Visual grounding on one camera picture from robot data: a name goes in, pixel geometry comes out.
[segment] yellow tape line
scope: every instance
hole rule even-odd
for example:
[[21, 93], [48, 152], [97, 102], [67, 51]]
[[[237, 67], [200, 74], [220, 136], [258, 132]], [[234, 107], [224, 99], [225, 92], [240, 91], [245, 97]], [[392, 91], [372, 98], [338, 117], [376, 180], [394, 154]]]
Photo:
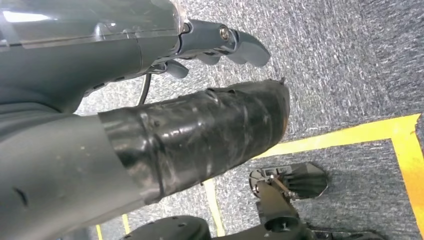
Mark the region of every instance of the yellow tape line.
[[218, 207], [217, 193], [215, 191], [215, 182], [213, 179], [208, 179], [203, 182], [206, 191], [206, 198], [209, 204], [210, 212], [212, 213], [213, 222], [216, 226], [216, 235], [218, 237], [225, 236], [223, 221], [221, 220], [221, 211]]
[[[254, 159], [391, 139], [412, 211], [424, 239], [424, 187], [422, 187], [424, 184], [424, 158], [415, 134], [415, 125], [420, 115], [414, 114], [365, 123], [319, 136], [277, 144]], [[209, 198], [215, 199], [212, 203], [209, 201], [209, 208], [214, 216], [215, 224], [222, 226], [221, 214], [216, 202], [215, 186], [212, 184], [213, 182], [210, 182], [204, 187], [211, 196], [208, 197], [208, 201]]]
[[415, 128], [396, 134], [391, 141], [416, 224], [424, 239], [424, 159]]
[[129, 234], [131, 230], [130, 230], [130, 224], [128, 223], [127, 214], [122, 215], [122, 223], [123, 223], [123, 229], [125, 230], [125, 234]]
[[102, 229], [100, 229], [100, 225], [96, 225], [95, 229], [97, 231], [97, 238], [98, 240], [103, 240], [103, 236], [102, 236]]

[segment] screw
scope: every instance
hole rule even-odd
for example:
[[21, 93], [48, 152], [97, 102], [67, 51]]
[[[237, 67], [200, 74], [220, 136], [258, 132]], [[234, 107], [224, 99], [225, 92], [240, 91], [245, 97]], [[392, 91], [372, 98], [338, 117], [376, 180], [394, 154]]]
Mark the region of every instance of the screw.
[[228, 27], [222, 25], [221, 28], [219, 28], [219, 35], [224, 41], [227, 41], [230, 38], [230, 31], [228, 30]]

